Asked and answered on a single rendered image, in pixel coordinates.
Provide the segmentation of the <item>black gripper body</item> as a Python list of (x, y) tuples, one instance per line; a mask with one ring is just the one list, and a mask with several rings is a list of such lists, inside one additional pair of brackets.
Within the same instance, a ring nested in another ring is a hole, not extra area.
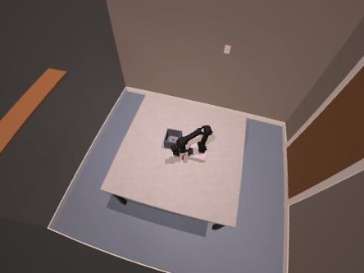
[(184, 149), (184, 150), (179, 150), (179, 151), (174, 151), (173, 152), (173, 155), (177, 155), (177, 153), (185, 153), (185, 152), (189, 152), (189, 155), (190, 154), (193, 154), (193, 148), (189, 148), (189, 149)]

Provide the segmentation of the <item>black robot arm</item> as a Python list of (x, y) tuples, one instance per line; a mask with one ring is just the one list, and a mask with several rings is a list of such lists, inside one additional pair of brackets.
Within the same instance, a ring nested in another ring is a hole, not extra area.
[[(204, 132), (202, 132), (202, 129)], [(212, 135), (212, 129), (209, 125), (204, 125), (201, 128), (197, 128), (191, 134), (188, 134), (185, 137), (178, 138), (176, 141), (176, 144), (171, 145), (171, 151), (174, 152), (179, 149), (181, 149), (181, 150), (186, 149), (185, 145), (187, 145), (188, 141), (201, 134), (203, 135), (203, 137), (202, 137), (201, 141), (197, 143), (198, 151), (199, 151), (199, 153), (205, 153), (205, 151), (207, 151), (207, 147), (206, 147), (205, 143), (207, 141), (208, 136)]]

